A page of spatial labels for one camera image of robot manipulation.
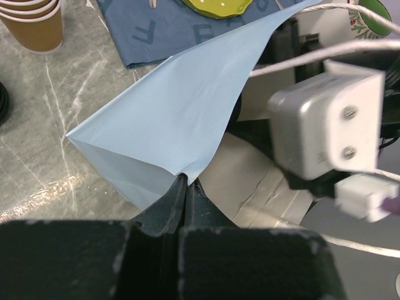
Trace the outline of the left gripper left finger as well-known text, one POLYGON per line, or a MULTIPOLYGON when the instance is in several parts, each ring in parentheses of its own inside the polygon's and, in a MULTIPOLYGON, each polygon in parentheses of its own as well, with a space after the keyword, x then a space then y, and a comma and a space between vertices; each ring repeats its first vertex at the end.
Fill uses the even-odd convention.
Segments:
POLYGON ((1 224, 2 299, 175 299, 187 178, 128 221, 1 224))

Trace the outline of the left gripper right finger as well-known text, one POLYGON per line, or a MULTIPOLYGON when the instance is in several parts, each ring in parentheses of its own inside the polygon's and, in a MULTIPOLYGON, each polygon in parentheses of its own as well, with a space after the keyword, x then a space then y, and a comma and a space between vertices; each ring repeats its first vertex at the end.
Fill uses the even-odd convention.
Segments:
POLYGON ((298 228, 240 228, 194 182, 179 233, 179 299, 345 299, 327 242, 298 228))

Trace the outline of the light blue paper bag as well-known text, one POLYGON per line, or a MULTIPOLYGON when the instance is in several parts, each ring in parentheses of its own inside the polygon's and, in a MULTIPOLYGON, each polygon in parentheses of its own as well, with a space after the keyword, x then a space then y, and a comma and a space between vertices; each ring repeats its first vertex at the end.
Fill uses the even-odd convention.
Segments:
POLYGON ((174 179, 192 183, 215 155, 256 59, 303 1, 170 57, 72 129, 67 138, 139 209, 174 179))

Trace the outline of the stack of brown paper cups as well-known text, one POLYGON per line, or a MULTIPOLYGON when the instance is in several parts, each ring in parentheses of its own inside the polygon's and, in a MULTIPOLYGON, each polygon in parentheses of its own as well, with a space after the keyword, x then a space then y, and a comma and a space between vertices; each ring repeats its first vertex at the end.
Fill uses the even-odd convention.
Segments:
POLYGON ((63 43, 61 1, 1 1, 1 21, 34 53, 51 53, 63 43))

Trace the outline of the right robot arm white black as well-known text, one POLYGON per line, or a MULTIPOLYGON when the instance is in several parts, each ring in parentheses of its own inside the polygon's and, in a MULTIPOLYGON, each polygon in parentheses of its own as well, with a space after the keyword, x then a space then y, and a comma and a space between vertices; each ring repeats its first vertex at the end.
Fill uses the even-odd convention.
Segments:
MULTIPOLYGON (((280 63, 286 59, 321 49, 318 34, 299 35, 298 21, 292 17, 280 25, 267 43, 259 64, 280 63)), ((360 67, 377 69, 385 73, 385 88, 380 137, 386 141, 384 149, 399 139, 399 51, 361 51, 335 57, 335 61, 360 67)), ((227 125, 228 133, 248 142, 274 161, 274 147, 267 119, 238 121, 242 99, 235 104, 227 125)), ((284 170, 284 177, 293 190, 307 190, 313 196, 323 198, 335 196, 334 185, 349 177, 349 172, 329 171, 313 180, 301 179, 291 171, 284 170)))

